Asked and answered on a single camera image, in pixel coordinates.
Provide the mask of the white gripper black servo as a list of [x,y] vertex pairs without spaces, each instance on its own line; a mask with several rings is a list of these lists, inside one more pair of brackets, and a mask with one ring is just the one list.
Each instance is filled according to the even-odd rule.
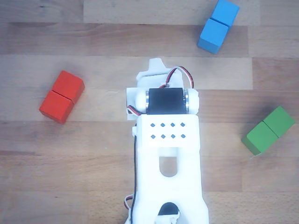
[[[159,88],[165,84],[167,75],[171,68],[166,68],[161,58],[152,58],[149,60],[147,71],[141,71],[136,76],[137,88]],[[168,83],[169,88],[182,88],[182,72],[175,70]]]

